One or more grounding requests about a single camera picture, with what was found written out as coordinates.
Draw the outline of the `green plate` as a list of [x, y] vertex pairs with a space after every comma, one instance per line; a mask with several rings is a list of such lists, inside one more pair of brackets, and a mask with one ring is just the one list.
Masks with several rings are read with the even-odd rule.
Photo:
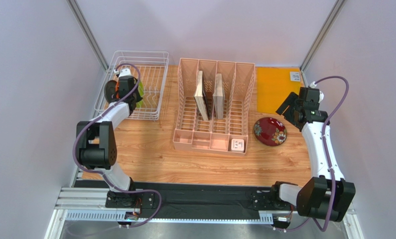
[[137, 88], [137, 98], [136, 98], [136, 107], [141, 108], [143, 104], [143, 96], [144, 96], [144, 89], [142, 81], [140, 81], [139, 86]]

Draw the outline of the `dark teal plate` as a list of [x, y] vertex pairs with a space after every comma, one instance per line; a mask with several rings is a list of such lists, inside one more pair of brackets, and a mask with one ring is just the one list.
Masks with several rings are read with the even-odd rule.
[[107, 103], [112, 103], [117, 101], [117, 91], [116, 91], [117, 81], [109, 80], [105, 84], [104, 95]]

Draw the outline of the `red floral plate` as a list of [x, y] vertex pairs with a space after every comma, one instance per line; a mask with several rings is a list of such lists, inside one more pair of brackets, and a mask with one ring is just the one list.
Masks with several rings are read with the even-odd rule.
[[266, 146], [279, 146], [287, 139], [285, 125], [271, 117], [263, 117], [257, 120], [253, 127], [255, 138]]

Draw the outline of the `orange plate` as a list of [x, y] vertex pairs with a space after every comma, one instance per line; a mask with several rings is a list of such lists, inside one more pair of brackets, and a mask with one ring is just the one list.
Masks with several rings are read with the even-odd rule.
[[115, 99], [117, 99], [117, 101], [120, 99], [120, 97], [119, 97], [119, 81], [117, 81], [117, 83], [116, 83], [116, 87], [115, 87], [115, 94], [114, 94], [114, 96], [115, 96]]

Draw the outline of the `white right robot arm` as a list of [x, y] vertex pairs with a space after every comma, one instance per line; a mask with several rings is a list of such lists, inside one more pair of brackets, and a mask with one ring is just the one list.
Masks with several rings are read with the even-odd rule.
[[339, 169], [330, 139], [329, 115], [319, 110], [321, 96], [319, 89], [302, 87], [298, 94], [290, 93], [276, 111], [302, 133], [309, 153], [311, 178], [303, 187], [275, 182], [270, 200], [278, 209], [293, 205], [301, 216], [340, 222], [356, 188]]

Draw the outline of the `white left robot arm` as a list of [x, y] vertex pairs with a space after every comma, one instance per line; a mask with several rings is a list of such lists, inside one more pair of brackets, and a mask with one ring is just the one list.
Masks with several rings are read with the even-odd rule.
[[140, 78], [128, 76], [122, 83], [128, 90], [122, 98], [111, 102], [103, 113], [90, 121], [77, 123], [73, 159], [79, 169], [101, 175], [111, 191], [132, 194], [134, 182], [117, 163], [115, 129], [132, 114], [140, 100]]

